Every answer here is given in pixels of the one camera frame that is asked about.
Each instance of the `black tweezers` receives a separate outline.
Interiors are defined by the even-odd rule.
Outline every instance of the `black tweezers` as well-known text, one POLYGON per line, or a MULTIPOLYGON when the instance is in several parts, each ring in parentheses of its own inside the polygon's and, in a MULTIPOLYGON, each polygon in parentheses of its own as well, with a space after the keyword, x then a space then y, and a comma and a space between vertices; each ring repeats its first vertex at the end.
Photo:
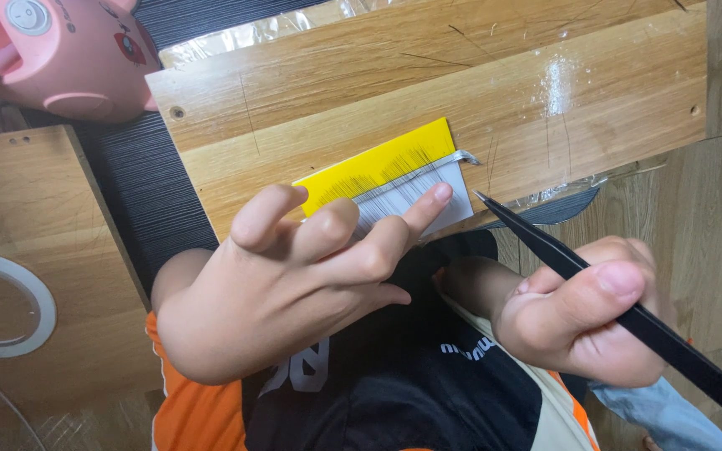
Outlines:
MULTIPOLYGON (((583 258, 561 241, 540 231, 495 200, 477 191, 473 192, 516 234, 520 241, 565 280, 589 267, 583 258)), ((636 303, 628 312, 618 316, 616 321, 722 407, 722 370, 653 313, 636 303)))

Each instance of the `person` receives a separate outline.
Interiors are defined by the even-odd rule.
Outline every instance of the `person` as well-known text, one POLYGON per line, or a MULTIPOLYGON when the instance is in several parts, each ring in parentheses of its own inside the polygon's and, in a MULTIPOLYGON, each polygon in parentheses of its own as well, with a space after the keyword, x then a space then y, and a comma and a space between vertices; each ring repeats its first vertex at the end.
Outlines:
POLYGON ((214 252, 161 268, 147 317, 167 396, 153 449, 592 450, 560 373, 633 388, 665 368, 615 322, 635 302, 675 320, 641 241, 577 249, 591 267, 567 282, 545 266, 523 278, 496 261, 491 233, 457 255, 412 249, 446 183, 355 242, 346 198, 285 219, 307 195, 267 187, 214 252))

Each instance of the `pink device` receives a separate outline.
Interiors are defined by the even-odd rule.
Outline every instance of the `pink device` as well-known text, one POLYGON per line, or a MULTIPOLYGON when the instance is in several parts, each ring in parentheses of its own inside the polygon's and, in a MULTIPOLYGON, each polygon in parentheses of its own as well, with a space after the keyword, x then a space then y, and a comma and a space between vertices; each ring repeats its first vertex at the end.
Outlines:
POLYGON ((124 122, 157 111, 144 76, 160 69, 135 0, 0 0, 0 49, 20 60, 0 98, 62 117, 124 122))

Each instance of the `dark gray surface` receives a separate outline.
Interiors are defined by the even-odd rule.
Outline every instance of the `dark gray surface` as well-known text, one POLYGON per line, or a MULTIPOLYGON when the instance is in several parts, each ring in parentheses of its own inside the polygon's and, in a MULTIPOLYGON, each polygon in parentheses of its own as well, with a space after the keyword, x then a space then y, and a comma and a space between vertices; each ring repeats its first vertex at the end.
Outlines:
MULTIPOLYGON (((316 3, 320 0, 143 0, 134 15, 153 37, 155 46, 164 48, 316 3)), ((216 236, 159 114, 146 113, 118 125, 72 121, 40 111, 28 111, 25 117, 33 127, 69 123, 74 126, 147 292, 160 266, 174 254, 192 247, 217 246, 216 236)), ((540 218, 539 222, 571 218, 580 211, 575 202, 571 202, 572 210, 567 210, 567 204, 563 209, 554 205, 537 209, 542 214, 554 215, 553 220, 540 218)))

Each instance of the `white tape roll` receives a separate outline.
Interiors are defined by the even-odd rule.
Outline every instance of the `white tape roll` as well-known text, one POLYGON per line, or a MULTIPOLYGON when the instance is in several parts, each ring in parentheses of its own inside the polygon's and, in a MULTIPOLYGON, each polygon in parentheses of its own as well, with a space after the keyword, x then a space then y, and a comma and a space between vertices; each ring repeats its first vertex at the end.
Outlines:
POLYGON ((11 340, 0 340, 0 358, 15 357, 33 352, 49 339, 55 330, 57 308, 52 293, 41 279, 14 261, 0 257, 0 278, 21 290, 39 315, 38 326, 30 336, 11 340))

